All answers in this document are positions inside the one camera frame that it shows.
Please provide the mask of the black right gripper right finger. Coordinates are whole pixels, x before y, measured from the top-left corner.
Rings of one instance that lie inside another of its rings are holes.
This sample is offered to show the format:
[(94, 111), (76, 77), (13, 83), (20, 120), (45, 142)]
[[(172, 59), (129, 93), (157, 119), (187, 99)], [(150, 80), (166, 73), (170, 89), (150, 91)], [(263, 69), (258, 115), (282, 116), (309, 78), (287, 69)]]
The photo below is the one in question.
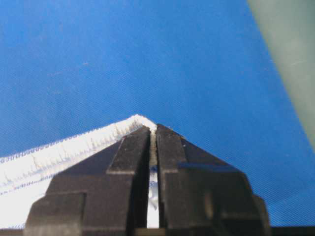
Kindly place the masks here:
[(168, 236), (268, 236), (264, 201), (246, 175), (158, 125), (160, 226)]

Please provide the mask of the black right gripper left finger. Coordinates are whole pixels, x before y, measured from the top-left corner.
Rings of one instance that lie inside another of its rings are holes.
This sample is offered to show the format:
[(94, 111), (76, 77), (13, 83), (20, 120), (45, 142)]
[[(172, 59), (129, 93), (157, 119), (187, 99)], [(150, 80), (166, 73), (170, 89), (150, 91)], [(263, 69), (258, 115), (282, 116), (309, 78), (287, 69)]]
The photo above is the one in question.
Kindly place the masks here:
[(54, 176), (26, 236), (129, 236), (147, 225), (150, 130), (141, 127)]

